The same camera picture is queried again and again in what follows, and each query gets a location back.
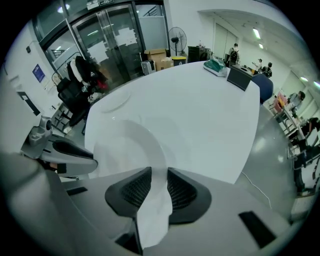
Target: desk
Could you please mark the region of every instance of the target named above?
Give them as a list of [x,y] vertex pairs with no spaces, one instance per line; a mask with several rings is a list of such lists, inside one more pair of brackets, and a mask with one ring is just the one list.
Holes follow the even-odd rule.
[[[251,81],[242,91],[226,77],[205,70],[203,64],[167,68],[105,96],[90,109],[85,148],[94,151],[113,119],[132,120],[159,141],[168,167],[234,184],[256,135],[260,90]],[[130,97],[114,111],[104,112],[108,102],[114,103],[116,92]]]

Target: gray floor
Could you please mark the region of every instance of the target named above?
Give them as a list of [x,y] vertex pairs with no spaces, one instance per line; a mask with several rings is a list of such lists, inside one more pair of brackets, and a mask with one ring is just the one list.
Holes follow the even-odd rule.
[[[253,146],[243,172],[270,199],[272,209],[290,220],[296,197],[292,160],[287,159],[288,140],[273,115],[262,106]],[[265,205],[268,199],[241,174],[235,183]]]

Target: white shirt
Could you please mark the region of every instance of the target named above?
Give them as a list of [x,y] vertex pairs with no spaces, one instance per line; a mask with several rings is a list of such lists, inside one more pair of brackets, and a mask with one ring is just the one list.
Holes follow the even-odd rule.
[[259,69],[261,68],[261,66],[262,66],[262,63],[259,62],[259,63],[256,65],[256,67],[255,67],[255,71],[259,71]]

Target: ceiling light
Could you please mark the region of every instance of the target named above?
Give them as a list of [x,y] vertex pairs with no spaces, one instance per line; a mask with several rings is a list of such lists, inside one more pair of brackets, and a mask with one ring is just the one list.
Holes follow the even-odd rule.
[[261,37],[260,37],[260,35],[259,35],[259,31],[258,31],[258,30],[256,30],[256,29],[254,28],[254,29],[253,29],[253,32],[254,32],[254,34],[255,34],[256,38],[261,39]]
[[[66,4],[65,4],[65,8],[66,8],[67,10],[69,10],[70,5],[66,3]],[[58,8],[58,13],[62,14],[63,12],[64,12],[64,10],[62,10],[62,7],[60,6],[60,7]]]
[[93,34],[95,34],[95,33],[97,33],[97,32],[98,32],[98,30],[93,31],[93,32],[91,32],[90,34],[88,34],[88,36],[93,35]]
[[317,86],[317,87],[320,88],[320,83],[318,83],[318,82],[316,82],[316,81],[314,81],[313,83],[314,83],[315,86]]

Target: standing fan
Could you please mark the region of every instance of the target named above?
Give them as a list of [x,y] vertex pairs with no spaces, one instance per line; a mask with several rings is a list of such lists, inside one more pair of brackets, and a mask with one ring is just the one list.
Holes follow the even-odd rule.
[[180,27],[173,27],[169,31],[170,47],[177,53],[181,53],[187,46],[187,36]]

